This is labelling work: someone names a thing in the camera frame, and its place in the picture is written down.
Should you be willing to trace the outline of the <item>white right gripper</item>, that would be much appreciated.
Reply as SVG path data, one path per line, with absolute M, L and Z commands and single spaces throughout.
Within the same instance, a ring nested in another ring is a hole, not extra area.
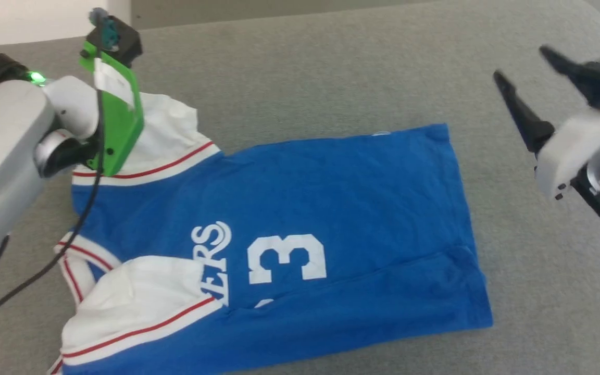
M 556 73 L 569 79 L 577 90 L 586 89 L 583 62 L 573 61 L 549 45 L 541 45 L 539 50 Z M 583 110 L 555 133 L 555 127 L 540 119 L 519 97 L 502 71 L 495 71 L 493 79 L 524 146 L 528 152 L 538 154 L 535 178 L 541 193 L 556 197 L 560 186 L 569 185 L 581 169 L 586 169 L 588 192 L 600 192 L 600 111 Z

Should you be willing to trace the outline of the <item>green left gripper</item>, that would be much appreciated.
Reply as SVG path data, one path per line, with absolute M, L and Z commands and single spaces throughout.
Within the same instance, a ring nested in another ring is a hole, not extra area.
M 97 93 L 96 149 L 86 166 L 112 177 L 119 173 L 144 128 L 143 105 L 135 73 L 86 41 L 81 65 L 93 74 Z

